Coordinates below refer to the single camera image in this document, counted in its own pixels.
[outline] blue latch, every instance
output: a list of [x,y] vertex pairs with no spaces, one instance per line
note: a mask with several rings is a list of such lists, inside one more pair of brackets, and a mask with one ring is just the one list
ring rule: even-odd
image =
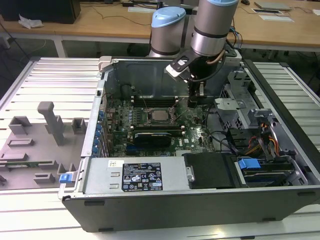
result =
[[72,173],[64,173],[60,175],[59,183],[70,184],[72,183]]
[[260,169],[260,163],[256,158],[242,158],[238,161],[241,169]]

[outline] blue tab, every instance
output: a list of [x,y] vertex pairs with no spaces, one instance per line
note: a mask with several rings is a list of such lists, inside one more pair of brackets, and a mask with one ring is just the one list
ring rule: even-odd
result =
[[72,173],[64,173],[60,175],[59,183],[70,184],[72,183]]
[[186,10],[182,7],[167,6],[158,9],[153,13],[152,24],[153,28],[162,28],[171,24],[174,24],[186,15]]
[[241,169],[260,169],[260,163],[256,158],[242,158],[238,161]]

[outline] metal bracket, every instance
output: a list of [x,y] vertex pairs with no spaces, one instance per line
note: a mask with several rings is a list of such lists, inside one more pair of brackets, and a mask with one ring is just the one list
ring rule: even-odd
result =
[[257,126],[258,119],[267,120],[269,116],[272,116],[272,111],[270,109],[250,109],[248,112],[248,118],[250,120],[250,126]]
[[219,110],[234,111],[238,109],[245,109],[247,106],[242,100],[235,100],[232,98],[216,98],[216,106]]

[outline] desk leg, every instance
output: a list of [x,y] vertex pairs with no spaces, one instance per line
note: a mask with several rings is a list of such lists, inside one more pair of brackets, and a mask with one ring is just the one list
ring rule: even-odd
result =
[[10,48],[10,44],[7,41],[7,38],[3,35],[0,35],[0,45],[3,46],[5,49],[9,49]]
[[56,52],[58,53],[58,57],[59,58],[67,58],[68,54],[64,48],[64,45],[62,44],[62,40],[61,39],[55,39],[54,41],[54,45],[55,45],[55,49]]
[[101,45],[99,41],[95,41],[95,49],[96,49],[96,57],[100,58],[101,57]]

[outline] power supply label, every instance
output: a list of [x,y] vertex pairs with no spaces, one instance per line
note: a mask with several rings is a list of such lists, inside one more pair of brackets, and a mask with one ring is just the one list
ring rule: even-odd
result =
[[124,163],[122,167],[122,190],[124,192],[163,190],[160,162]]

